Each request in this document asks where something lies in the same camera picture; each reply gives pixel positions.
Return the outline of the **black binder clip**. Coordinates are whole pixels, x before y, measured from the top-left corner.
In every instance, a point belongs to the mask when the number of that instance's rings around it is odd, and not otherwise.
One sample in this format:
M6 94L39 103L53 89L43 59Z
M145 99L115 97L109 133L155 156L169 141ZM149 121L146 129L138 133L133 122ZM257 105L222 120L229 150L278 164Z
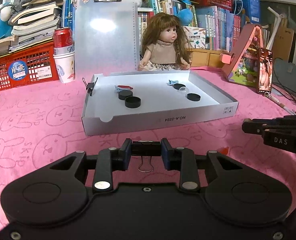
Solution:
M154 170L154 166L152 165L153 157L161 156L161 142L158 141L133 141L131 146L131 156L138 156L141 159L141 163L138 166L138 171L141 173L150 173ZM149 158L149 166L148 170L142 169L144 166L144 158Z

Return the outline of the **black round lid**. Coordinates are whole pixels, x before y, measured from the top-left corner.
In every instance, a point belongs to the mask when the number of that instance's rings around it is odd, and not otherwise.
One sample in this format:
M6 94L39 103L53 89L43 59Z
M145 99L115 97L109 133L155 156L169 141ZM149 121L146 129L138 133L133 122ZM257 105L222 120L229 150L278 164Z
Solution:
M137 96L129 96L125 98L124 104L127 108L131 108L131 109L138 108L141 106L141 98Z

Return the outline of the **black round cap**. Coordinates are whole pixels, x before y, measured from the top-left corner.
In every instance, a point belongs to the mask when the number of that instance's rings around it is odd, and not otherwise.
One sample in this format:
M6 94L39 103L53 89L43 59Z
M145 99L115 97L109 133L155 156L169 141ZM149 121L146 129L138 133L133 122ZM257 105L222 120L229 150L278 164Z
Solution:
M200 101L201 96L195 93L188 93L187 94L187 99L190 101Z
M120 100L125 100L128 97L133 96L133 92L131 90L121 90L118 92L118 98Z

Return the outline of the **clear plastic dome capsule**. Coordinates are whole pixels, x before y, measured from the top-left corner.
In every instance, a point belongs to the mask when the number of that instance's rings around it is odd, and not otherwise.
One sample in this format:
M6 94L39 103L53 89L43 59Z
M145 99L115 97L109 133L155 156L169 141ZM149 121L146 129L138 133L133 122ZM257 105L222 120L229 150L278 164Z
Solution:
M190 93L188 87L180 87L178 92L184 97L186 97Z

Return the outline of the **black ring lid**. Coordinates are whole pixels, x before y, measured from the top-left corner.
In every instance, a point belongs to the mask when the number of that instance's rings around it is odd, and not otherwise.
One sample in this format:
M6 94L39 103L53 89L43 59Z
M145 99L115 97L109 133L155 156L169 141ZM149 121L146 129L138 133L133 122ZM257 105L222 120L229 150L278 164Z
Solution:
M176 84L174 84L172 87L173 87L174 89L176 89L176 90L179 90L179 89L181 89L182 87L186 87L186 85L183 85L183 84L181 84L181 83L176 83Z

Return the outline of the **light blue hair clip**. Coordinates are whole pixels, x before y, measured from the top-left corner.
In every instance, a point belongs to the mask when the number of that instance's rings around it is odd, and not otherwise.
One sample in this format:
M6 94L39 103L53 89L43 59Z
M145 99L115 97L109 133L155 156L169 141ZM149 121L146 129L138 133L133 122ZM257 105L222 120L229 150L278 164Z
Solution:
M169 86L173 86L173 85L175 85L175 84L177 84L177 83L179 83L178 80L169 80L169 81L168 81L168 85L169 85Z

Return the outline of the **white pen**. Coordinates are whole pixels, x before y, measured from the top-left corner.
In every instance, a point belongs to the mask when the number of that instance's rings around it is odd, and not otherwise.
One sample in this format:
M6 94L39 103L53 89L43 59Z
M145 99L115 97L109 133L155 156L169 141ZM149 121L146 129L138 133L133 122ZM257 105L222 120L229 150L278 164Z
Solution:
M285 110L290 115L296 115L295 111L292 111L288 107L286 107L283 103L281 103L275 96L272 96L269 92L264 92L264 96L268 98L269 100L273 101L276 105L281 107L283 110Z

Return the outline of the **white cardboard box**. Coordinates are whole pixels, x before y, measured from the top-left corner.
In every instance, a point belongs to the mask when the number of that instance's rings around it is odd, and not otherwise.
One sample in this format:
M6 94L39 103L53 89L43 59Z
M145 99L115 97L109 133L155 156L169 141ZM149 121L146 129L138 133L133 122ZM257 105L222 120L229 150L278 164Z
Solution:
M207 79L192 71L159 71L96 74L92 96L88 93L82 112L84 132L88 136L126 133L194 124L228 118L236 113L239 102ZM201 96L190 101L168 85L178 80L190 93ZM141 106L127 108L118 98L115 86L133 87L133 96Z

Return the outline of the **pink toy house box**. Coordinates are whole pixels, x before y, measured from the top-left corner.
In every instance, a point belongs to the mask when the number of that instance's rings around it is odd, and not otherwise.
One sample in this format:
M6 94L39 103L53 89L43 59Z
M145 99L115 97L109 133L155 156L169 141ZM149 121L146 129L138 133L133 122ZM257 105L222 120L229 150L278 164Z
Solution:
M259 49L263 47L262 28L246 24L230 54L221 54L222 72L226 80L248 87L258 86Z

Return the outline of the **pink bunny towel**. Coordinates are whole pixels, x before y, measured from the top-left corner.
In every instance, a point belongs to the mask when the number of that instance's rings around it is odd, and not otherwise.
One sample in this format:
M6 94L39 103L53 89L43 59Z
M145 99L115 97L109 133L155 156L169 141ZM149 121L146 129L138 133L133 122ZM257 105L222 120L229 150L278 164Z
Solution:
M97 154L134 141L167 138L172 146L196 154L229 147L228 156L282 181L292 193L290 219L296 224L296 154L266 146L258 135L246 134L246 118L272 119L285 112L254 90L228 83L219 72L198 74L233 96L239 106L231 118L179 127L87 137L81 122L83 83L58 81L0 92L0 194L4 187L37 168L77 150ZM0 205L0 230L7 225Z

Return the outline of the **white paper cup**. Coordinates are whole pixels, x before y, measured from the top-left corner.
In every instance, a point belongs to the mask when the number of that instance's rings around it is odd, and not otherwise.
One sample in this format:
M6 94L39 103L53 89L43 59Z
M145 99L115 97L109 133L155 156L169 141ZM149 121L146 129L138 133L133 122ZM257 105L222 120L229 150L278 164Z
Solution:
M75 79L75 52L54 55L53 58L60 82L72 82Z

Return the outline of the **white colourful book box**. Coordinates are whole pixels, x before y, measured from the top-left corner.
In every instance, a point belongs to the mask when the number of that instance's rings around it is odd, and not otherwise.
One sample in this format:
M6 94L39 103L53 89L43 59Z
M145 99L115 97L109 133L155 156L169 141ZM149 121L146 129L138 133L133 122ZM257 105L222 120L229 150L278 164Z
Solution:
M195 49L207 49L206 30L204 28L183 26L190 45Z

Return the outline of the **brown haired doll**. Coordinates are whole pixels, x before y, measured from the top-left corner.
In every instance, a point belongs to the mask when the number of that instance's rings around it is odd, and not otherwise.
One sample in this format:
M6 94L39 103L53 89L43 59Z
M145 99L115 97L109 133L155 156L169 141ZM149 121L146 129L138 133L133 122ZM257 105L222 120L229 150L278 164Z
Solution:
M138 70L188 70L191 51L188 38L177 16L160 12L143 32L142 59Z

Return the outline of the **red soda can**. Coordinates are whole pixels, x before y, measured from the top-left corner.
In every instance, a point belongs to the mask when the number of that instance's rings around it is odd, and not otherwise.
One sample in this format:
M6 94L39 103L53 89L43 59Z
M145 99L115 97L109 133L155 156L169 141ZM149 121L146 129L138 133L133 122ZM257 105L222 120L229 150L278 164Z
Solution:
M69 27L55 29L53 42L55 55L67 54L74 51L72 30Z

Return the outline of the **blue white plush left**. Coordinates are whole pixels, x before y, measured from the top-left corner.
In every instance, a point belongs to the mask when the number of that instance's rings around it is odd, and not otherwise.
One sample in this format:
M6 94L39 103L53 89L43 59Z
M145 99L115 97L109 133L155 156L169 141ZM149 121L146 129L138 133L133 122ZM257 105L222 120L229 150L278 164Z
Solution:
M8 21L12 16L12 3L0 4L0 39L11 36L12 26Z

